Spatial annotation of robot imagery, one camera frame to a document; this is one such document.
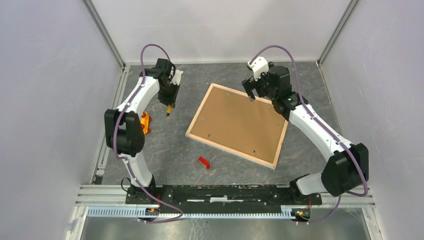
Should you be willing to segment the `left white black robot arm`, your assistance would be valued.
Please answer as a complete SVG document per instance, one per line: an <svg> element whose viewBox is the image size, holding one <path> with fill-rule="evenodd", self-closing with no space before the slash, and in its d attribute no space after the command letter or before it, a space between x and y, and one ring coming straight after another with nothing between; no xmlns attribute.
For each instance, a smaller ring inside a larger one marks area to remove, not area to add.
<svg viewBox="0 0 424 240"><path fill-rule="evenodd" d="M143 154L147 126L142 123L142 114L154 96L169 111L175 108L181 78L182 71L170 60L158 58L154 67L142 70L130 95L117 108L104 113L106 145L128 171L131 186L127 192L138 192L145 204L156 200L158 190Z"/></svg>

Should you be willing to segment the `white wooden picture frame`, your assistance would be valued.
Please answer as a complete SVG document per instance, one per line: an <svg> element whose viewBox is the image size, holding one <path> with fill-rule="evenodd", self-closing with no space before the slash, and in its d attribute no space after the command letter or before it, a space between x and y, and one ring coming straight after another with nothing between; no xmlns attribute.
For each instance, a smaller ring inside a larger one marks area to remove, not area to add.
<svg viewBox="0 0 424 240"><path fill-rule="evenodd" d="M250 101L242 91L212 83L185 135L275 169L288 124L270 100Z"/></svg>

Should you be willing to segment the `orange handle screwdriver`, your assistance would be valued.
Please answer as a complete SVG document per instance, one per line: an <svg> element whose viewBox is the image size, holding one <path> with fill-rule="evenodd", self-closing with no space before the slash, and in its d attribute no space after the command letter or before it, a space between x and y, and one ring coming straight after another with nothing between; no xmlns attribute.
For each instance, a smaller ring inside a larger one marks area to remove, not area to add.
<svg viewBox="0 0 424 240"><path fill-rule="evenodd" d="M172 112L173 106L170 104L167 106L166 116L169 117Z"/></svg>

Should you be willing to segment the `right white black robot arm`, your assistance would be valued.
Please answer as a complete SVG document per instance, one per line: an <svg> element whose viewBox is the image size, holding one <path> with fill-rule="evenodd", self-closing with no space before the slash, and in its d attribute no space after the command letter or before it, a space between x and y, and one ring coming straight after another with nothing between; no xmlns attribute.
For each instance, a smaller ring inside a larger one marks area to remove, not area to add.
<svg viewBox="0 0 424 240"><path fill-rule="evenodd" d="M301 130L321 152L326 165L321 173L307 174L291 181L289 199L302 204L315 193L327 192L334 197L360 185L368 193L369 151L362 144L353 144L332 129L313 110L300 93L292 90L290 73L284 66L268 63L262 67L247 67L253 75L242 81L251 101L266 97L274 110Z"/></svg>

